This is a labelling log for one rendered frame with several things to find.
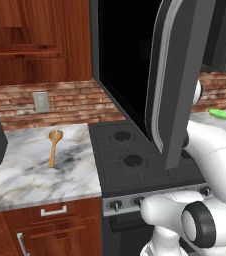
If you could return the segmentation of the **black microwave oven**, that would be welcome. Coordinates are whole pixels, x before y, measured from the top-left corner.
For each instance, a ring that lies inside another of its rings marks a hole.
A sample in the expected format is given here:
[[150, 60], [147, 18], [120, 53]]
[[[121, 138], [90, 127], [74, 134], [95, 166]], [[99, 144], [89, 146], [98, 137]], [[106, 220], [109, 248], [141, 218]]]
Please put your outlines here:
[[[173, 0], [89, 0], [92, 76], [127, 119], [145, 131], [151, 45]], [[226, 71], [226, 0], [216, 0], [203, 72]]]

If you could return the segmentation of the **grey microwave door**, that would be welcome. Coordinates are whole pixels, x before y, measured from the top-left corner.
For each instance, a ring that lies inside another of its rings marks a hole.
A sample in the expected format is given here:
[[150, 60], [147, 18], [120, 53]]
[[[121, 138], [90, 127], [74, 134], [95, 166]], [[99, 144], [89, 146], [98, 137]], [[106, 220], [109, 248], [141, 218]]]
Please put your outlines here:
[[145, 124], [166, 169], [179, 165], [216, 0], [162, 0], [152, 37]]

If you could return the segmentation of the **black gas stove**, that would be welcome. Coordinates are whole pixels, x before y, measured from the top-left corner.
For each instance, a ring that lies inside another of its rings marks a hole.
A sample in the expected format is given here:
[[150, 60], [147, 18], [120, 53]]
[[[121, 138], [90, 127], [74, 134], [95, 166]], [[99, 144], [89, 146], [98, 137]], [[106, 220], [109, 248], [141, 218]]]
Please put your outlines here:
[[[102, 256], [140, 256], [153, 227], [133, 199], [182, 190], [205, 197], [199, 189], [208, 185], [190, 158], [175, 169], [161, 167], [158, 149], [127, 121], [94, 123], [89, 133], [102, 191]], [[122, 201], [118, 212], [109, 207], [113, 200]]]

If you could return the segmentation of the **wooden spoon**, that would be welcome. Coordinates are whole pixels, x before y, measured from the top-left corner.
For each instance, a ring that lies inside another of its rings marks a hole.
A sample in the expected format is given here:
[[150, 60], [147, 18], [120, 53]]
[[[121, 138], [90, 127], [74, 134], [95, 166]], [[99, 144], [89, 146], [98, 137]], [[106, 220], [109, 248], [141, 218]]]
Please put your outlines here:
[[62, 138], [63, 138], [63, 132], [61, 130], [53, 130], [49, 133], [49, 139], [52, 142], [51, 154], [50, 154], [49, 163], [48, 163], [49, 168], [54, 167], [56, 144]]

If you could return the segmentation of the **wooden drawer front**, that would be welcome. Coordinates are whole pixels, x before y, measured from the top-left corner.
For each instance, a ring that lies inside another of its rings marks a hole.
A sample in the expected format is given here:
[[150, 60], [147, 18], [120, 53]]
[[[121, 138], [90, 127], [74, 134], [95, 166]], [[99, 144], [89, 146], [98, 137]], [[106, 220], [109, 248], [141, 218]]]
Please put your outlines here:
[[[67, 206], [67, 213], [41, 217], [42, 208], [46, 211], [54, 211], [60, 210], [63, 205]], [[100, 213], [101, 200], [99, 197], [96, 197], [5, 211], [3, 215], [10, 229], [17, 230], [41, 226], [50, 222], [97, 217]]]

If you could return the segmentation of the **green cucumber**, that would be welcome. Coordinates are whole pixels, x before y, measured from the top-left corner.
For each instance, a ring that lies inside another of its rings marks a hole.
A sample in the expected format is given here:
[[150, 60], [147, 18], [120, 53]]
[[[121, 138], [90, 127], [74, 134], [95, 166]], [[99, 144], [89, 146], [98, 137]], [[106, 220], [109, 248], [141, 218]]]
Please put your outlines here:
[[209, 114], [217, 119], [220, 120], [226, 120], [226, 111], [216, 109], [216, 108], [210, 108], [208, 110]]

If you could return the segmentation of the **grey wall outlet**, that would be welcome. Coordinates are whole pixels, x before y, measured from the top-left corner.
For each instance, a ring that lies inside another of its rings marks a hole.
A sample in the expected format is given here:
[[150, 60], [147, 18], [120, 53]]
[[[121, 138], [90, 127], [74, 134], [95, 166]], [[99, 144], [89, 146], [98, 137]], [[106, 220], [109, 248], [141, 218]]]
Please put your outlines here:
[[49, 111], [49, 100], [47, 92], [34, 92], [33, 99], [35, 103], [35, 110], [37, 113], [43, 113]]

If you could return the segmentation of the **wooden wall cupboard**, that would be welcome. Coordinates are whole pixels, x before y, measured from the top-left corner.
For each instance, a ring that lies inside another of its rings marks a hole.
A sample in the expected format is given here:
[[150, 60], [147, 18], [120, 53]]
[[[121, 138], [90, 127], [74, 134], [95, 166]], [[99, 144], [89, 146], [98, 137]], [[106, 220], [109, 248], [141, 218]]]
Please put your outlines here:
[[89, 0], [0, 0], [0, 85], [90, 78]]

